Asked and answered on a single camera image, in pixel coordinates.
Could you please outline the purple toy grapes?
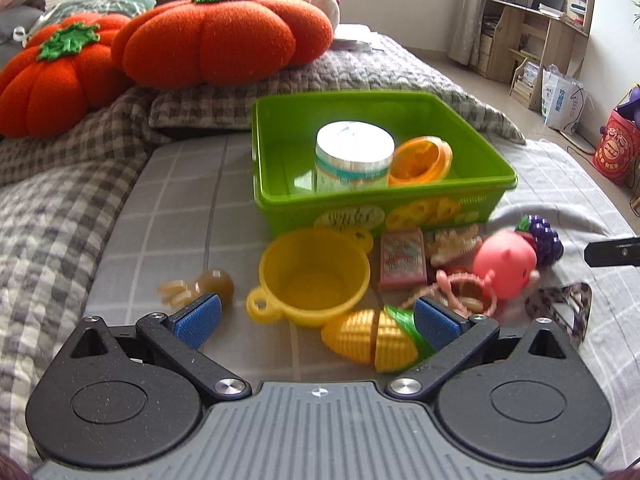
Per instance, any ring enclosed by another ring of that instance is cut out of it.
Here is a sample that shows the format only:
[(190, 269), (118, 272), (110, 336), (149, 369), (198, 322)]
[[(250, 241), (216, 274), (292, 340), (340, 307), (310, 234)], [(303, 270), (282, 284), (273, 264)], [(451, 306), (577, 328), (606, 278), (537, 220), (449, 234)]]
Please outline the purple toy grapes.
[(548, 268), (562, 258), (564, 245), (550, 222), (538, 214), (526, 214), (515, 229), (529, 241), (536, 252), (537, 266)]

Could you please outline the white plush toy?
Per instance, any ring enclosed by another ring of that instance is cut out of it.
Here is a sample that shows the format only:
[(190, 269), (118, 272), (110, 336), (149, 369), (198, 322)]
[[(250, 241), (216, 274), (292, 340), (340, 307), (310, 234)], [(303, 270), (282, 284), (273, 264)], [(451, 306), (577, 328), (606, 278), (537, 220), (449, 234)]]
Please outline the white plush toy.
[(332, 28), (337, 29), (341, 23), (340, 0), (302, 0), (315, 6), (324, 14), (331, 22)]

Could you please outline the cotton swab jar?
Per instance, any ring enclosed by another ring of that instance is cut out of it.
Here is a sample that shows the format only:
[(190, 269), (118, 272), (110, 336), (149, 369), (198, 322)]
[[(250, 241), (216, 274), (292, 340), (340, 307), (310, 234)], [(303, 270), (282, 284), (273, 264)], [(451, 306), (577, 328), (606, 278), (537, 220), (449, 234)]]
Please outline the cotton swab jar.
[(395, 140), (368, 122), (341, 120), (322, 126), (316, 136), (316, 191), (337, 193), (384, 188)]

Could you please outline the large orange pumpkin pillow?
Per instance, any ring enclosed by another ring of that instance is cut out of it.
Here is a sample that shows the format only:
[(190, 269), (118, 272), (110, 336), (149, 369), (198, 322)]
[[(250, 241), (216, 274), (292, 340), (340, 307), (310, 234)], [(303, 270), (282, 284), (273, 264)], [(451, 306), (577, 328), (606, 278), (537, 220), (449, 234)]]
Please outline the large orange pumpkin pillow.
[(233, 87), (314, 62), (333, 38), (330, 19), (303, 0), (175, 0), (122, 26), (112, 60), (143, 87)]

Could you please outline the yellow toy corn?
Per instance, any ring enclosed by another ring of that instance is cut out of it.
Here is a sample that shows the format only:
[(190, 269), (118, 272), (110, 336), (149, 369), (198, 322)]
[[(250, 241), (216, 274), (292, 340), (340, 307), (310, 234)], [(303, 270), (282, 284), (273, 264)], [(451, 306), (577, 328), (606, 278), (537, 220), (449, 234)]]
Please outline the yellow toy corn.
[(332, 352), (378, 374), (403, 372), (436, 353), (416, 329), (413, 313), (391, 306), (340, 315), (320, 335)]

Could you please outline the beige starfish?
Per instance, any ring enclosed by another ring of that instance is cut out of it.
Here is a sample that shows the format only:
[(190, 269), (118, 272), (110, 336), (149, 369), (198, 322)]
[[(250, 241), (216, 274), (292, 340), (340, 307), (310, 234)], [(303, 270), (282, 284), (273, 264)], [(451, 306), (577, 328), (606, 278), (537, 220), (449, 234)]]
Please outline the beige starfish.
[(179, 309), (187, 306), (200, 296), (193, 282), (185, 280), (173, 280), (157, 287), (160, 301), (171, 309)]

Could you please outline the orange plastic toy cup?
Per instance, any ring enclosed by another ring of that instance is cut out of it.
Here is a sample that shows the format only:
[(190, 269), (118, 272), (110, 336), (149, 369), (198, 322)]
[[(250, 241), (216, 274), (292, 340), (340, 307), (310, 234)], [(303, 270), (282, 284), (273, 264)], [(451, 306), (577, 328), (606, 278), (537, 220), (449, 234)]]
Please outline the orange plastic toy cup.
[(444, 180), (453, 158), (448, 142), (438, 136), (418, 136), (396, 148), (387, 183), (418, 185)]

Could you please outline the red snack bucket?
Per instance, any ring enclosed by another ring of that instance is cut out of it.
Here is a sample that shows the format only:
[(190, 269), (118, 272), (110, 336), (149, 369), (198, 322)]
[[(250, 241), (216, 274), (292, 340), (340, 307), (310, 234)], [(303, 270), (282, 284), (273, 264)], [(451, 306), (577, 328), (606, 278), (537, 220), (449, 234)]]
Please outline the red snack bucket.
[(623, 184), (638, 156), (639, 128), (632, 120), (612, 110), (592, 156), (593, 165), (608, 180)]

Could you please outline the white paper bag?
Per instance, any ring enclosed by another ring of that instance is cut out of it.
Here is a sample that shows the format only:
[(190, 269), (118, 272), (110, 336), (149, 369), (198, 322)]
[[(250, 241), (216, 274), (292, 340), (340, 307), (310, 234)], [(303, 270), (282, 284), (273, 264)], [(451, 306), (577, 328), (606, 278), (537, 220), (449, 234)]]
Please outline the white paper bag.
[(577, 131), (585, 109), (587, 92), (577, 79), (551, 64), (542, 71), (541, 113), (544, 123), (565, 134)]

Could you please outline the wooden desk shelf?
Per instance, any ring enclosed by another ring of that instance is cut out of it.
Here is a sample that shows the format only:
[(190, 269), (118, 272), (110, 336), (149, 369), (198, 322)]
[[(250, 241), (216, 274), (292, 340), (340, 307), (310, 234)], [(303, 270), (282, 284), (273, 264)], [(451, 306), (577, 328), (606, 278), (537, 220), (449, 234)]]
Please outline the wooden desk shelf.
[(473, 70), (509, 86), (510, 97), (538, 112), (550, 66), (582, 69), (596, 0), (486, 0)]

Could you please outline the grey sofa backrest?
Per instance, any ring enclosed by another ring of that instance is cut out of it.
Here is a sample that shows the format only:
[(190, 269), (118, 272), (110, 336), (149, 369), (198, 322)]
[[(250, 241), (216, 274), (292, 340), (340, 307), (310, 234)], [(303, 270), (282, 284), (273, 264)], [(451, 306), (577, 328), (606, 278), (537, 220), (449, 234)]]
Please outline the grey sofa backrest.
[(29, 29), (42, 17), (43, 12), (32, 6), (14, 6), (14, 8), (2, 10), (0, 13), (0, 70), (8, 64), (15, 55), (23, 51), (22, 42), (14, 39), (17, 28)]

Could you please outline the cream toy coral piece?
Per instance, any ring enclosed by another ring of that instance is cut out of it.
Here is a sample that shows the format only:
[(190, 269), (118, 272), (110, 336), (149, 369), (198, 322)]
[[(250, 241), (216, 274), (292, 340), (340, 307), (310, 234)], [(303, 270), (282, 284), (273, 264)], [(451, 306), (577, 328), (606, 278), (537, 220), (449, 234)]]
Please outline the cream toy coral piece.
[(472, 224), (464, 230), (437, 231), (433, 239), (426, 243), (426, 252), (431, 266), (440, 268), (472, 254), (482, 243), (483, 239), (480, 237), (478, 225)]

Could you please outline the window curtain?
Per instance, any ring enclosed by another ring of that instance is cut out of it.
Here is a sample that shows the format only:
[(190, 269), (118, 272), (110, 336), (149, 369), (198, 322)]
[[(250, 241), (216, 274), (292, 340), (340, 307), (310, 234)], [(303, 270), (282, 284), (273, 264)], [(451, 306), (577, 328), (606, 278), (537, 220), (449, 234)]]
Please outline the window curtain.
[(456, 26), (448, 50), (448, 56), (454, 62), (469, 66), (478, 60), (486, 2), (487, 0), (460, 0)]

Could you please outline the leopard hair clip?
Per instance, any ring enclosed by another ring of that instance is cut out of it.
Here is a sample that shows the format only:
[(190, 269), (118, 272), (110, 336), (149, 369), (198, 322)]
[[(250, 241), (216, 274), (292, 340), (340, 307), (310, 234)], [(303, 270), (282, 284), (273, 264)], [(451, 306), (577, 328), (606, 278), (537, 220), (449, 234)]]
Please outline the leopard hair clip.
[(531, 318), (550, 318), (578, 349), (587, 335), (591, 303), (591, 287), (579, 282), (537, 289), (525, 300), (525, 310)]

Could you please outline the pink card box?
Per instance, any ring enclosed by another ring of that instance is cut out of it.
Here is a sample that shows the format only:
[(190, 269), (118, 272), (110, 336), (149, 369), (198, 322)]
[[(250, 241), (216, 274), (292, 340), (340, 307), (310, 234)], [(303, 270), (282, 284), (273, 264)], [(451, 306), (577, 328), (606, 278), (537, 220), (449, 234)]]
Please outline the pink card box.
[(381, 236), (378, 287), (385, 290), (407, 289), (426, 283), (422, 231), (385, 232)]

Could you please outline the pink rubber pig toy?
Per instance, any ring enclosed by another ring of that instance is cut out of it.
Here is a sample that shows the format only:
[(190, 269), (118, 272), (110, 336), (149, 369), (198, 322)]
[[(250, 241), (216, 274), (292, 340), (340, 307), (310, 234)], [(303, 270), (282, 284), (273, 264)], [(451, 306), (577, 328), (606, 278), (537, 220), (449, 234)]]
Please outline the pink rubber pig toy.
[(435, 290), (450, 310), (464, 318), (473, 314), (493, 316), (500, 302), (524, 294), (539, 279), (533, 239), (520, 232), (503, 230), (480, 244), (471, 273), (447, 274), (438, 270)]

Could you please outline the purple plush toy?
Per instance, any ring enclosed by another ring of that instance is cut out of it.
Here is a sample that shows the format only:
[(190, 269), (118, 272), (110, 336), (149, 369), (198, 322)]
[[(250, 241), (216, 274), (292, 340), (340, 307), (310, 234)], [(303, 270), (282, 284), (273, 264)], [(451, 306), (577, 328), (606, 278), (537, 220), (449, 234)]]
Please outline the purple plush toy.
[(640, 128), (640, 86), (636, 84), (628, 96), (616, 106), (616, 112)]

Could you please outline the grey checkered blanket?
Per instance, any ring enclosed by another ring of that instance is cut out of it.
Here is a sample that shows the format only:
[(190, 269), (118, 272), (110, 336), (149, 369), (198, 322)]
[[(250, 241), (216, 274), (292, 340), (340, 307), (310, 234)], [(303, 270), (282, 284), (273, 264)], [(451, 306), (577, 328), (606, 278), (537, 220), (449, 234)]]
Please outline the grey checkered blanket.
[(32, 389), (77, 325), (115, 220), (154, 148), (175, 128), (244, 130), (255, 100), (335, 90), (433, 93), (473, 128), (525, 138), (503, 112), (464, 91), (392, 38), (328, 51), (239, 88), (131, 88), (53, 140), (1, 144), (1, 454), (39, 460), (26, 422)]

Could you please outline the green plastic cookie box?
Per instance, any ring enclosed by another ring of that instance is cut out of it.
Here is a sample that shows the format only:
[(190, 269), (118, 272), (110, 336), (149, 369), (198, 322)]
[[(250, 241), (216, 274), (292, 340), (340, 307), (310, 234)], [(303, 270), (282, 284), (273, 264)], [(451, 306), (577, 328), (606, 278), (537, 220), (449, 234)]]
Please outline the green plastic cookie box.
[(485, 222), (518, 177), (437, 96), (332, 91), (252, 109), (254, 197), (270, 233), (424, 231)]

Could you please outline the yellow toy pot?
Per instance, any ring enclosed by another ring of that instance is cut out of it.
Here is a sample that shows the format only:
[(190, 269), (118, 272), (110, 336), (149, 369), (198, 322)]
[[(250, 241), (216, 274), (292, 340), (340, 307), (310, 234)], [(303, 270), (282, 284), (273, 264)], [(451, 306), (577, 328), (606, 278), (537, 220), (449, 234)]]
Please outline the yellow toy pot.
[(369, 288), (373, 245), (373, 236), (359, 228), (308, 228), (277, 237), (260, 258), (247, 314), (259, 324), (326, 325), (352, 310)]

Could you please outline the small orange pumpkin pillow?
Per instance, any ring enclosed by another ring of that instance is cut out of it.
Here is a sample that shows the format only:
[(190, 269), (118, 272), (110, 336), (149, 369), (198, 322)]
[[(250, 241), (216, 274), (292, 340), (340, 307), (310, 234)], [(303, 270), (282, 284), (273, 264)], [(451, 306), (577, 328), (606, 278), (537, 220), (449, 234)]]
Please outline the small orange pumpkin pillow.
[(79, 13), (43, 27), (1, 71), (1, 135), (49, 139), (132, 86), (112, 61), (122, 14)]

